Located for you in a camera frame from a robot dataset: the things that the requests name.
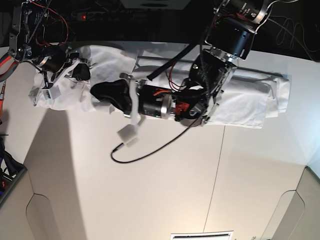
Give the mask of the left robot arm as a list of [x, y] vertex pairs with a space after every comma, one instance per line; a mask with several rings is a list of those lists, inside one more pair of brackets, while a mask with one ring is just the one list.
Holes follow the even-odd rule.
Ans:
[[119, 80], [94, 85], [90, 92], [101, 102], [112, 104], [125, 115], [174, 119], [186, 127], [196, 127], [209, 121], [217, 104], [218, 93], [231, 78], [234, 60], [245, 59], [258, 29], [271, 12], [269, 0], [221, 0], [213, 9], [212, 22], [205, 28], [199, 42], [199, 56], [192, 63], [188, 77], [180, 87], [148, 85], [188, 54], [195, 44], [189, 44], [178, 55], [158, 67], [145, 79], [134, 80], [122, 73]]

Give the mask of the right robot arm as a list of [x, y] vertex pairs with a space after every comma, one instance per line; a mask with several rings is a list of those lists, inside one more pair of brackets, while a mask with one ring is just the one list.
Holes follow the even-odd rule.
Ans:
[[[19, 64], [28, 63], [42, 75], [44, 89], [52, 88], [56, 81], [74, 78], [88, 81], [91, 78], [89, 62], [78, 53], [70, 53], [66, 44], [70, 27], [67, 21], [51, 7], [51, 1], [17, 0], [13, 5], [9, 49], [0, 63], [12, 63], [1, 74], [0, 80], [8, 79]], [[49, 18], [57, 16], [62, 23], [62, 40], [57, 44], [45, 40]]]

